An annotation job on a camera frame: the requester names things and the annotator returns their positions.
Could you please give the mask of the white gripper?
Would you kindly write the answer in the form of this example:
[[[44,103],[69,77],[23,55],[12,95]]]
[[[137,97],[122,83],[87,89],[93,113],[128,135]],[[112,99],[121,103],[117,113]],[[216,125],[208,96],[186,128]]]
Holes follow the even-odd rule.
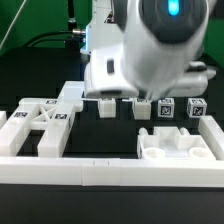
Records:
[[[134,82],[127,80],[122,71],[121,53],[108,56],[103,50],[94,52],[84,74],[84,94],[87,98],[134,98],[159,100],[166,97],[195,97],[202,95],[216,70],[201,61],[191,62],[186,71],[176,79],[165,71],[153,76],[143,90],[138,86],[140,75]]]

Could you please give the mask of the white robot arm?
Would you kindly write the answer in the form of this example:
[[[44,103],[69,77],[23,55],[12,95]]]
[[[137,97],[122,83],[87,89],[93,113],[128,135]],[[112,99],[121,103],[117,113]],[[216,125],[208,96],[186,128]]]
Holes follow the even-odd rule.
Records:
[[[93,0],[87,98],[203,94],[215,73],[196,60],[217,0]]]

